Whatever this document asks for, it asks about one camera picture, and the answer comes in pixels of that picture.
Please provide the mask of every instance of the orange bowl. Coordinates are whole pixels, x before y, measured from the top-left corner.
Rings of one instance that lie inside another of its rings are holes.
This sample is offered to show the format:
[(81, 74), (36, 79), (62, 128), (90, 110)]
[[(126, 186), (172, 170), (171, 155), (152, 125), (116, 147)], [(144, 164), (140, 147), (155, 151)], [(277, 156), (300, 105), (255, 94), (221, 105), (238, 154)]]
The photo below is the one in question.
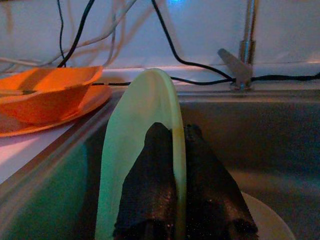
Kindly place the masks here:
[(28, 124), (57, 122), (78, 110), (89, 86), (101, 76), (102, 69), (102, 66), (33, 68), (0, 79), (0, 90), (36, 91), (0, 97), (0, 113)]

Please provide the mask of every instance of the dish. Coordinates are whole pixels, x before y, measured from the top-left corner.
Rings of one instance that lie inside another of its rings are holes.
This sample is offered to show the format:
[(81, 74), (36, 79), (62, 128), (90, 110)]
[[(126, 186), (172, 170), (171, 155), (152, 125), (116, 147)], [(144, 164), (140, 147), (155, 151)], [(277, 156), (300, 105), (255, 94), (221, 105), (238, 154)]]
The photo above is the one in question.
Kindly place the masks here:
[(147, 130), (156, 122), (172, 130), (173, 171), (178, 192), (175, 239), (184, 239), (186, 151), (180, 105), (171, 78), (160, 69), (149, 69), (130, 84), (107, 125), (96, 240), (113, 240), (123, 182), (144, 147)]
[[(101, 74), (101, 66), (33, 68), (3, 78), (0, 90), (7, 94), (0, 97), (0, 113), (27, 124), (57, 122), (77, 111)], [(19, 91), (31, 93), (17, 95)]]
[(50, 129), (75, 120), (105, 103), (111, 96), (111, 88), (107, 85), (92, 85), (84, 95), (78, 110), (59, 121), (45, 124), (28, 124), (0, 113), (0, 138), (34, 133)]
[(275, 211), (249, 194), (243, 192), (242, 196), (258, 227), (259, 240), (296, 240), (288, 225)]

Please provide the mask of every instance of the kitchen sink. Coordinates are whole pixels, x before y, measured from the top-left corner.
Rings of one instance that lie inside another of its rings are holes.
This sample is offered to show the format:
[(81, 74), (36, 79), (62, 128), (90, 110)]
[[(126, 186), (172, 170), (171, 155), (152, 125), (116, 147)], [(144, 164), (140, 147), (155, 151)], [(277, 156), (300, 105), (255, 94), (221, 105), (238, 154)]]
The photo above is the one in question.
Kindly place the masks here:
[(297, 240), (320, 240), (319, 92), (180, 95), (239, 188), (271, 207)]
[[(106, 126), (123, 88), (0, 185), (0, 239), (93, 239)], [(240, 189), (271, 207), (297, 240), (320, 240), (317, 90), (178, 91)]]

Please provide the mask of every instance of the faucet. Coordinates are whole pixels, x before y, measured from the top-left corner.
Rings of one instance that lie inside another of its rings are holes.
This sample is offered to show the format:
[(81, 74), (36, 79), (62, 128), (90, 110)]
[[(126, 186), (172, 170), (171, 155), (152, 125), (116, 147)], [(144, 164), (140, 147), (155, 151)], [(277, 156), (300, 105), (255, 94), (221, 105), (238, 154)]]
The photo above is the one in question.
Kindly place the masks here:
[(257, 1), (258, 0), (248, 0), (244, 39), (240, 43), (239, 59), (224, 48), (221, 48), (218, 51), (220, 58), (235, 75), (235, 82), (233, 82), (230, 87), (236, 92), (251, 90), (251, 78), (253, 75), (252, 63), (255, 52), (255, 41), (253, 36)]

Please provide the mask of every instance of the white countertop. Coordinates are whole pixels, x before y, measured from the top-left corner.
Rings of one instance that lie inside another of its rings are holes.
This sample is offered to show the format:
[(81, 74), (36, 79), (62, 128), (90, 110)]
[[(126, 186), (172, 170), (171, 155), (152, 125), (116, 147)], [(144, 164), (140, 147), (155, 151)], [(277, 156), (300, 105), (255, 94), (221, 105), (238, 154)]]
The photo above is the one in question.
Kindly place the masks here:
[(59, 138), (73, 123), (31, 134), (0, 138), (0, 184)]

